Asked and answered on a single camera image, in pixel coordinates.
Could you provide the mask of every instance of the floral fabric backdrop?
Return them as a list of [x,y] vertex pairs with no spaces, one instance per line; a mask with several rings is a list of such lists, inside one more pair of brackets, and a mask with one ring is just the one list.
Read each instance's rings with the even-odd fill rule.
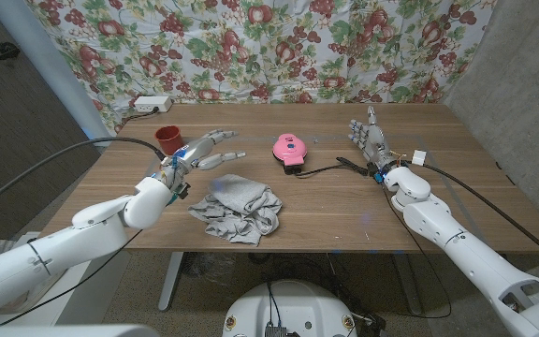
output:
[[111,134],[178,103],[437,102],[496,0],[26,0]]

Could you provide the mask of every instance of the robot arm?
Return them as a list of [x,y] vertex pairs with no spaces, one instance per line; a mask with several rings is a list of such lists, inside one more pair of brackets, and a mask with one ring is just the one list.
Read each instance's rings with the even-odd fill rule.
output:
[[[372,109],[369,115],[370,124],[375,125]],[[366,134],[360,133],[359,137],[351,138],[357,145],[383,137],[379,127],[368,128],[359,123],[349,126],[354,131],[368,130]],[[385,140],[377,143],[385,144],[387,149]],[[392,204],[402,212],[405,224],[444,250],[488,299],[511,334],[517,337],[539,336],[539,278],[518,270],[468,232],[455,220],[446,203],[430,192],[430,184],[424,179],[407,167],[392,164],[394,158],[384,163],[382,154],[374,152],[369,157],[381,170],[384,185],[390,192],[395,192]]]
[[213,169],[245,153],[217,154],[203,159],[213,145],[237,136],[214,130],[162,162],[160,170],[137,184],[134,196],[90,206],[72,218],[72,226],[0,255],[0,307],[46,280],[82,262],[110,254],[128,241],[125,227],[152,227],[175,198],[185,198],[184,175],[194,168]]

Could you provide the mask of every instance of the gray cloth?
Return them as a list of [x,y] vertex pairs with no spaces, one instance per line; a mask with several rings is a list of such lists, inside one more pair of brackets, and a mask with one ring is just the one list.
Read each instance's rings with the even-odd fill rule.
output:
[[269,186],[227,174],[211,181],[210,193],[188,212],[208,223],[205,232],[230,242],[258,245],[278,227],[282,202]]

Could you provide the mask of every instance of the white power strip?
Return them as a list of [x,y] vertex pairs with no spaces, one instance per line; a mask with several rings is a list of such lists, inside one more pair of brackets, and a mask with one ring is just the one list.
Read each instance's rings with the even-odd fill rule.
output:
[[135,102],[138,112],[151,112],[155,107],[158,112],[168,112],[171,106],[172,100],[168,96],[141,96]]

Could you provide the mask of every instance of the black cable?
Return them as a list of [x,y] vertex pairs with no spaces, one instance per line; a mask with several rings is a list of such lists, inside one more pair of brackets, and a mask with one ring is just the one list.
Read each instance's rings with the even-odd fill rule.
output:
[[535,244],[537,244],[539,246],[539,239],[536,238],[533,234],[531,234],[529,230],[525,229],[522,225],[520,225],[512,217],[510,217],[508,214],[503,212],[503,210],[501,210],[496,205],[491,203],[488,199],[486,199],[485,197],[483,197],[482,195],[477,193],[475,190],[473,190],[469,185],[467,185],[466,183],[462,182],[461,180],[455,178],[454,176],[444,172],[443,170],[441,170],[439,168],[435,168],[435,167],[430,166],[428,164],[424,164],[423,167],[426,168],[426,169],[431,169],[433,171],[436,171],[436,172],[444,175],[446,178],[448,178],[448,179],[454,181],[455,183],[458,183],[459,185],[461,185],[463,188],[468,190],[471,194],[473,194],[474,196],[476,196],[480,200],[484,201],[492,210],[494,210],[496,213],[498,213],[500,216],[502,216],[511,225],[515,226],[515,228],[519,229],[521,231],[521,233],[525,234],[528,238],[530,238],[530,240],[532,240]]
[[334,166],[326,167],[326,168],[314,169],[313,171],[295,173],[294,175],[297,178],[301,178],[301,177],[306,177],[306,176],[309,176],[311,174],[319,173],[319,172],[322,172],[322,171],[325,171],[325,170],[328,170],[328,169],[347,169],[347,167],[344,164],[340,164],[340,165],[334,165]]
[[353,171],[359,173],[362,176],[367,176],[369,174],[369,172],[368,172],[368,170],[366,168],[362,168],[361,166],[353,163],[352,161],[350,161],[350,160],[348,160],[346,158],[336,157],[336,160],[341,162],[341,164],[340,165],[334,165],[334,166],[331,166],[331,167],[326,167],[326,168],[314,169],[312,171],[295,173],[294,175],[297,178],[309,178],[311,175],[314,175],[316,173],[319,173],[319,172],[322,172],[322,171],[325,171],[325,170],[328,170],[328,169],[352,169]]
[[351,273],[348,271],[348,269],[346,269],[346,267],[344,267],[344,265],[342,264],[342,262],[338,259],[338,257],[336,255],[333,255],[333,257],[334,257],[334,260],[336,261],[336,263],[338,263],[341,266],[342,271],[344,271],[344,274],[346,275],[346,276],[344,276],[342,281],[346,282],[346,281],[350,280]]
[[433,319],[449,317],[449,316],[453,313],[453,306],[452,306],[452,303],[450,302],[450,296],[448,296],[448,291],[446,291],[446,288],[444,287],[444,284],[443,284],[442,280],[440,279],[440,276],[438,276],[438,273],[436,272],[436,269],[435,269],[434,266],[431,264],[430,258],[428,257],[428,255],[426,254],[426,252],[423,251],[423,248],[421,248],[421,246],[419,245],[419,242],[417,242],[417,240],[416,240],[415,237],[413,236],[413,233],[411,232],[411,230],[407,227],[407,225],[404,223],[404,221],[402,221],[402,219],[401,219],[401,217],[399,216],[399,214],[397,213],[397,211],[394,209],[394,207],[392,207],[392,203],[390,202],[390,198],[388,197],[388,194],[386,193],[386,189],[384,188],[384,184],[383,184],[383,183],[380,183],[380,185],[382,186],[382,191],[384,192],[384,196],[386,197],[386,202],[388,203],[388,206],[390,206],[390,210],[392,210],[392,212],[394,213],[394,215],[396,215],[397,219],[399,219],[399,221],[401,222],[402,226],[403,226],[405,229],[407,229],[407,232],[408,232],[409,235],[411,236],[411,239],[413,239],[413,241],[414,241],[415,244],[417,245],[417,248],[419,248],[419,250],[421,251],[421,254],[423,254],[423,257],[426,259],[426,261],[428,261],[428,264],[430,264],[431,271],[433,271],[434,276],[436,276],[436,279],[438,280],[438,283],[440,284],[440,287],[441,287],[442,290],[444,291],[444,294],[446,295],[446,302],[448,303],[448,314],[446,314],[446,315],[440,315],[440,316],[422,316],[422,315],[399,314],[399,313],[396,313],[396,314],[397,314],[397,315],[409,316],[409,317],[416,317],[416,318],[433,318]]
[[302,278],[308,279],[311,273],[307,270],[317,271],[319,276],[318,284],[329,291],[332,294],[338,293],[338,298],[352,311],[362,313],[364,316],[373,319],[379,326],[384,327],[386,325],[385,320],[373,314],[362,305],[361,299],[353,295],[353,292],[344,285],[343,281],[338,275],[333,275],[329,271],[325,271],[324,267],[320,266],[316,261],[305,256],[282,256],[280,254],[272,254],[273,260],[273,272],[271,275],[266,275],[262,279],[264,282],[268,280],[281,280],[288,278]]
[[[276,313],[278,314],[278,328],[280,328],[282,326],[282,319],[280,318],[280,310],[278,309],[278,304],[276,304],[276,299],[273,298],[273,294],[271,293],[270,282],[268,282],[268,291],[270,293],[269,297],[273,300],[273,306],[276,307]],[[269,314],[271,315],[271,302],[269,303]]]
[[11,186],[16,184],[20,180],[22,180],[24,177],[26,177],[27,175],[32,173],[34,170],[36,170],[36,169],[42,167],[43,165],[49,163],[50,161],[57,158],[58,156],[60,156],[62,154],[65,154],[65,153],[67,153],[69,151],[72,151],[72,150],[74,150],[76,148],[79,148],[81,146],[89,145],[89,144],[93,144],[93,143],[98,143],[98,142],[102,142],[102,141],[129,141],[129,142],[134,142],[136,144],[144,145],[144,146],[152,149],[155,152],[155,154],[157,154],[157,157],[159,157],[159,160],[164,160],[164,158],[166,158],[166,155],[164,153],[162,153],[161,151],[159,151],[154,145],[151,145],[150,143],[148,143],[146,141],[143,141],[143,140],[140,140],[140,139],[132,139],[132,138],[127,138],[127,137],[104,137],[104,138],[98,138],[98,139],[90,139],[90,140],[82,141],[80,143],[68,146],[65,149],[63,149],[63,150],[61,150],[61,151],[59,151],[59,152],[57,152],[55,154],[52,154],[52,155],[48,156],[47,158],[41,160],[40,162],[34,164],[32,167],[30,167],[29,169],[27,169],[26,171],[24,171],[23,173],[18,175],[16,178],[14,178],[11,182],[6,183],[3,187],[1,187],[0,188],[0,195],[3,194],[4,192],[6,192]]
[[126,118],[126,120],[124,121],[124,124],[128,123],[128,121],[132,121],[133,119],[137,119],[137,118],[140,118],[140,117],[145,117],[145,116],[151,116],[152,114],[155,114],[159,111],[159,108],[155,107],[153,108],[153,110],[147,112],[147,113],[143,113],[143,114],[138,114],[138,115],[132,115],[128,118]]
[[270,281],[268,281],[268,290],[269,290],[269,322],[273,326],[273,321],[271,320],[271,290],[270,290]]
[[113,253],[113,255],[110,256],[110,257],[108,258],[108,260],[105,261],[105,263],[104,263],[103,265],[101,265],[101,267],[97,268],[96,271],[93,271],[93,273],[90,274],[89,276],[87,276],[87,278],[85,278],[84,280],[78,282],[75,286],[72,286],[71,288],[69,288],[68,290],[64,291],[63,293],[61,293],[61,294],[59,294],[59,295],[57,295],[57,296],[55,296],[55,297],[53,297],[53,298],[51,298],[51,299],[49,299],[49,300],[44,301],[44,302],[40,303],[39,305],[34,306],[34,307],[32,307],[31,309],[29,309],[29,310],[27,310],[27,311],[25,311],[25,312],[23,312],[23,313],[21,313],[21,314],[19,314],[19,315],[13,316],[12,318],[8,319],[7,321],[1,323],[1,324],[0,324],[0,327],[1,327],[1,326],[5,326],[5,325],[6,325],[7,323],[9,323],[9,322],[15,321],[16,319],[18,319],[18,318],[20,318],[20,317],[22,317],[22,316],[24,316],[24,315],[26,315],[26,314],[28,314],[28,313],[31,313],[32,311],[34,311],[34,310],[36,310],[36,309],[42,307],[43,305],[45,305],[45,304],[47,304],[47,303],[50,303],[50,302],[52,302],[52,301],[54,301],[54,300],[57,300],[57,299],[61,298],[61,297],[64,296],[65,294],[67,294],[67,293],[69,293],[70,291],[76,289],[77,287],[79,287],[79,286],[82,285],[83,283],[87,282],[91,277],[95,276],[95,274],[97,274],[99,271],[101,271],[101,270],[103,269],[103,267],[105,267],[105,266],[106,266],[106,265],[107,265],[107,264],[108,264],[114,257],[116,257],[116,256],[117,256],[117,255],[118,255],[118,254],[119,254],[119,253],[120,253],[120,252],[121,252],[121,251],[122,251],[122,250],[123,250],[129,243],[130,243],[130,242],[131,242],[131,241],[133,241],[133,240],[137,237],[137,235],[140,234],[141,231],[142,231],[142,229],[139,230],[139,231],[137,232],[137,234],[133,235],[132,238],[130,238],[130,240],[128,240],[127,243],[125,243],[122,247],[120,247],[120,249],[118,249],[115,253]]
[[348,334],[346,335],[346,337],[349,337],[351,335],[351,333],[353,333],[353,330],[355,329],[356,326],[357,326],[357,324],[355,324],[355,320],[353,320],[353,328],[351,328],[351,330],[348,331]]

